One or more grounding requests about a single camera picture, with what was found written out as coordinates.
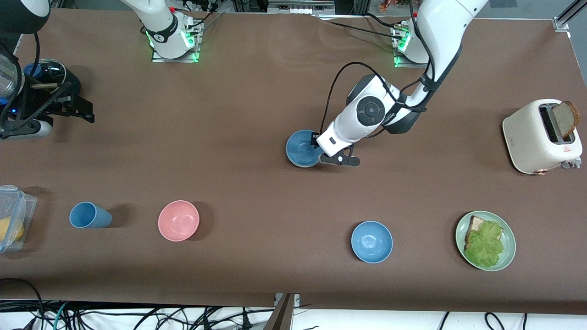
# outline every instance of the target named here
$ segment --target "white toaster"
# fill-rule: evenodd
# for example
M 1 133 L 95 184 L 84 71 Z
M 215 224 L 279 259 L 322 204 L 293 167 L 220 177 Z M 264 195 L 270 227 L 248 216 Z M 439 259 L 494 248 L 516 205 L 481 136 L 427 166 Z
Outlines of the white toaster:
M 577 129 L 563 138 L 552 109 L 555 99 L 534 101 L 504 119 L 505 143 L 515 168 L 525 174 L 544 174 L 558 166 L 579 168 L 583 146 Z

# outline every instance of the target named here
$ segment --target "lettuce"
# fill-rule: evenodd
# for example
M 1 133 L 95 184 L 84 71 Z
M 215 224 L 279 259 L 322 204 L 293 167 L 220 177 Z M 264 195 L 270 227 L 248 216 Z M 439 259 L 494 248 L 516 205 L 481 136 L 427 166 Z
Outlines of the lettuce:
M 496 221 L 486 221 L 479 230 L 469 232 L 471 247 L 465 250 L 465 256 L 473 264 L 480 267 L 492 267 L 500 260 L 504 250 L 503 243 L 498 239 L 502 228 Z

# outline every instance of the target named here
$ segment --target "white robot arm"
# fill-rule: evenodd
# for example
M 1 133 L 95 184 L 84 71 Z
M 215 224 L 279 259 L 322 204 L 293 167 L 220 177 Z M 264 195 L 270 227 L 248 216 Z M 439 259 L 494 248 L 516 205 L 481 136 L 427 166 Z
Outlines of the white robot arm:
M 412 19 L 407 22 L 413 40 L 403 51 L 415 62 L 431 61 L 414 93 L 406 96 L 396 87 L 388 85 L 393 95 L 391 97 L 383 87 L 380 77 L 363 77 L 349 94 L 345 109 L 316 139 L 322 150 L 329 157 L 336 156 L 340 159 L 342 150 L 371 134 L 379 125 L 391 134 L 410 130 L 456 62 L 461 51 L 463 33 L 469 23 L 487 2 L 488 0 L 424 1 L 416 18 L 417 30 Z M 421 40 L 428 47 L 431 59 Z
M 190 26 L 194 25 L 192 17 L 179 11 L 172 12 L 165 0 L 121 1 L 139 16 L 153 49 L 161 57 L 178 58 L 194 47 L 190 36 Z

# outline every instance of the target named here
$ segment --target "plate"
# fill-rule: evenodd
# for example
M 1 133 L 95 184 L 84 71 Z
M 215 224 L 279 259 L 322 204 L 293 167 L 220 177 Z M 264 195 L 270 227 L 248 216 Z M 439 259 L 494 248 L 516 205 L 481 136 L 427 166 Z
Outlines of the plate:
M 469 225 L 471 224 L 471 216 L 476 215 L 479 218 L 482 218 L 486 221 L 497 221 L 501 228 L 504 229 L 504 232 L 501 234 L 501 242 L 504 245 L 504 251 L 500 254 L 500 260 L 497 262 L 496 265 L 492 267 L 482 267 L 477 266 L 472 263 L 467 257 L 465 256 L 465 236 L 467 236 L 467 231 L 469 229 Z M 509 266 L 512 260 L 514 260 L 515 256 L 515 237 L 512 229 L 508 226 L 508 224 L 496 214 L 493 214 L 488 211 L 473 211 L 465 214 L 464 217 L 461 218 L 461 221 L 457 224 L 457 231 L 455 233 L 455 238 L 457 240 L 457 248 L 458 251 L 461 252 L 461 255 L 468 263 L 473 265 L 476 268 L 484 271 L 501 271 L 505 267 Z

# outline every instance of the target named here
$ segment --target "toast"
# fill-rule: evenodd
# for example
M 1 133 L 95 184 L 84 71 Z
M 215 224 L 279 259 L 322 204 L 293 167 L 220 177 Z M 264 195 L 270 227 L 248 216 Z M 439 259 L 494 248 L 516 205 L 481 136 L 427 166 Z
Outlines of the toast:
M 469 229 L 467 230 L 467 236 L 465 236 L 465 250 L 471 247 L 471 243 L 469 242 L 469 233 L 471 232 L 471 230 L 479 230 L 479 227 L 481 227 L 482 224 L 485 223 L 485 220 L 483 220 L 482 218 L 477 217 L 476 215 L 472 215 L 471 216 L 471 224 L 469 224 Z
M 581 116 L 575 105 L 569 101 L 564 101 L 552 109 L 552 114 L 558 126 L 562 137 L 568 137 L 575 127 L 581 121 Z

